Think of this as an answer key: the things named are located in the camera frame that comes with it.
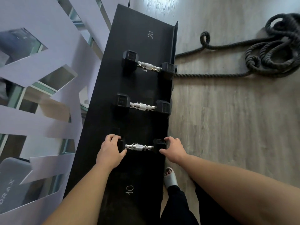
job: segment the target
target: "gray slide sandal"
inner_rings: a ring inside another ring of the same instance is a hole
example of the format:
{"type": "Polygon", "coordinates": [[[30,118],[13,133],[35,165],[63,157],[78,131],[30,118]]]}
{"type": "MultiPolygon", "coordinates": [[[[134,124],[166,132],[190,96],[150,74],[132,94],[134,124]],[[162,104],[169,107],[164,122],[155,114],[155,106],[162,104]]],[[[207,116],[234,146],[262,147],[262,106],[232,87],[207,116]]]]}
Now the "gray slide sandal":
{"type": "Polygon", "coordinates": [[[178,186],[174,170],[171,167],[167,167],[165,173],[167,173],[167,171],[171,171],[171,173],[168,174],[167,176],[164,176],[164,178],[163,178],[166,189],[168,189],[172,185],[177,185],[178,186]]]}

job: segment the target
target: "battle rope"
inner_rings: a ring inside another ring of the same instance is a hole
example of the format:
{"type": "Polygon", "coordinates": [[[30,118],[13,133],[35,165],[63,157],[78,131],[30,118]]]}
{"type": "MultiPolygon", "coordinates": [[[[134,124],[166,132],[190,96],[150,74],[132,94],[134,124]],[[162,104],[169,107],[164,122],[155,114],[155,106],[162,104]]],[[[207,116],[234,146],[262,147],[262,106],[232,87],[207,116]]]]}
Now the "battle rope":
{"type": "Polygon", "coordinates": [[[210,35],[207,31],[205,31],[200,35],[202,47],[185,53],[177,54],[175,56],[176,58],[189,56],[191,54],[201,52],[204,49],[224,50],[239,46],[251,45],[245,54],[246,66],[249,69],[248,72],[234,74],[177,73],[175,74],[175,77],[232,78],[258,74],[277,78],[292,74],[300,67],[300,14],[282,13],[275,15],[267,21],[265,30],[269,36],[267,38],[246,40],[221,46],[209,45],[210,35]],[[271,23],[278,18],[282,18],[282,20],[276,22],[275,25],[271,27],[271,23]],[[251,55],[255,49],[260,49],[259,56],[251,55]],[[283,63],[273,62],[271,57],[280,50],[285,50],[287,52],[289,55],[289,60],[283,63]]]}

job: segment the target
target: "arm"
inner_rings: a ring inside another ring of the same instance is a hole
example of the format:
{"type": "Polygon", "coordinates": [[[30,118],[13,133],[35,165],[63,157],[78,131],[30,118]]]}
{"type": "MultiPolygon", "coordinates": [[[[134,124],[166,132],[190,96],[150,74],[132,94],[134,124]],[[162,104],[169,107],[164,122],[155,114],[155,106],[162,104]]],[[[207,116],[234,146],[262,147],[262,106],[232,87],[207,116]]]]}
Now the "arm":
{"type": "Polygon", "coordinates": [[[111,170],[117,167],[127,150],[118,151],[120,136],[107,135],[94,167],[78,182],[43,225],[97,224],[101,202],[111,170]]]}
{"type": "Polygon", "coordinates": [[[221,207],[242,224],[298,224],[300,189],[238,167],[188,155],[167,137],[160,152],[181,166],[221,207]]]}

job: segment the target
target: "hex dumbbell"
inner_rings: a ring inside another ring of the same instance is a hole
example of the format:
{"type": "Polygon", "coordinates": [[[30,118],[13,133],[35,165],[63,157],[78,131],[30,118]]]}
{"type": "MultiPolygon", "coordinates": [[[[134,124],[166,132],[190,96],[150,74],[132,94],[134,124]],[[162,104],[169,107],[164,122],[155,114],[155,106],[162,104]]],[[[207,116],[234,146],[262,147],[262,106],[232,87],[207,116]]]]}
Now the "hex dumbbell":
{"type": "Polygon", "coordinates": [[[159,75],[162,75],[162,77],[166,80],[172,80],[174,74],[177,72],[177,65],[173,65],[169,62],[164,62],[160,65],[160,67],[149,63],[141,62],[139,61],[139,55],[137,54],[137,52],[134,52],[132,50],[124,51],[122,58],[122,67],[124,70],[131,72],[135,71],[137,67],[157,72],[159,73],[159,75]]]}
{"type": "Polygon", "coordinates": [[[134,108],[143,111],[155,111],[158,113],[169,115],[171,114],[171,105],[164,100],[156,100],[155,106],[150,106],[144,103],[130,102],[130,97],[123,93],[117,93],[115,105],[119,108],[134,108]]]}
{"type": "Polygon", "coordinates": [[[125,143],[125,140],[118,140],[119,152],[123,151],[124,149],[127,149],[127,150],[134,150],[134,151],[152,151],[154,153],[158,153],[159,149],[161,148],[164,149],[167,148],[166,142],[161,139],[154,139],[152,146],[140,145],[138,143],[133,143],[128,145],[125,143]]]}

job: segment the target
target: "leg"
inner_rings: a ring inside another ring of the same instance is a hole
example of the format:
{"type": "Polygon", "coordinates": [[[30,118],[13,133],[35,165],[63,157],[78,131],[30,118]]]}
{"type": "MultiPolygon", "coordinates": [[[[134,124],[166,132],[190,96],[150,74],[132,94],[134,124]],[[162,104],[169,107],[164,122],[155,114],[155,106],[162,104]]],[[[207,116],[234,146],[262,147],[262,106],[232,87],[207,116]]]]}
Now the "leg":
{"type": "Polygon", "coordinates": [[[208,224],[240,224],[229,215],[211,196],[208,195],[196,182],[196,195],[199,201],[199,215],[201,225],[208,224]]]}
{"type": "Polygon", "coordinates": [[[193,213],[189,210],[185,193],[177,185],[167,188],[169,199],[160,217],[163,225],[199,225],[193,213]]]}

